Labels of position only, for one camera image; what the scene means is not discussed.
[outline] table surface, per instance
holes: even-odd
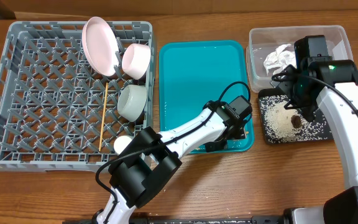
[[[255,27],[337,24],[346,30],[358,68],[358,11],[106,19],[151,22],[159,50],[169,42],[226,39],[238,41],[245,50],[249,31]],[[0,21],[0,57],[10,23]],[[158,129],[158,72],[154,93],[154,128]],[[253,105],[257,105],[256,96],[252,94]],[[322,205],[344,190],[334,141],[268,146],[256,106],[253,116],[255,143],[247,152],[186,156],[164,190],[136,212],[171,218],[279,215],[289,207]],[[109,174],[103,180],[107,182]],[[108,197],[90,172],[0,172],[0,223],[90,218]]]

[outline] white cup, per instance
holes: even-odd
[[[130,122],[142,114],[147,102],[147,90],[144,86],[128,85],[118,98],[118,113]]]
[[[119,136],[114,141],[114,152],[117,153],[117,155],[120,155],[124,149],[131,143],[132,139],[134,137],[132,136]]]
[[[131,44],[122,57],[122,70],[138,80],[146,73],[150,58],[151,50],[148,45]]]

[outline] gray dish rack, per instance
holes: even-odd
[[[81,35],[86,22],[14,22],[0,62],[0,170],[90,170],[114,156],[120,135],[152,126],[156,45],[148,22],[108,22],[116,35],[120,62],[104,77],[89,65]],[[152,58],[145,80],[122,71],[128,45],[145,44]],[[99,152],[106,82],[108,102]],[[116,109],[129,84],[147,88],[144,115],[130,123]]]

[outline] crumpled paper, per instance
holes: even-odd
[[[267,75],[269,75],[269,70],[273,68],[276,68],[273,71],[273,75],[280,73],[289,65],[293,65],[296,68],[295,52],[285,50],[290,46],[291,44],[283,44],[266,57],[264,67]]]

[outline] wire grid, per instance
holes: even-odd
[[[10,46],[8,58],[18,62],[18,70],[3,127],[8,137],[0,142],[0,161],[108,161],[115,155],[113,142],[118,136],[133,136],[141,130],[143,118],[130,123],[118,114],[116,105],[125,86],[144,85],[122,71],[125,47],[131,43],[148,45],[149,41],[134,37],[117,41],[120,65],[112,77],[90,67],[81,39],[25,38],[24,46],[19,42]],[[99,152],[106,83],[109,88]]]

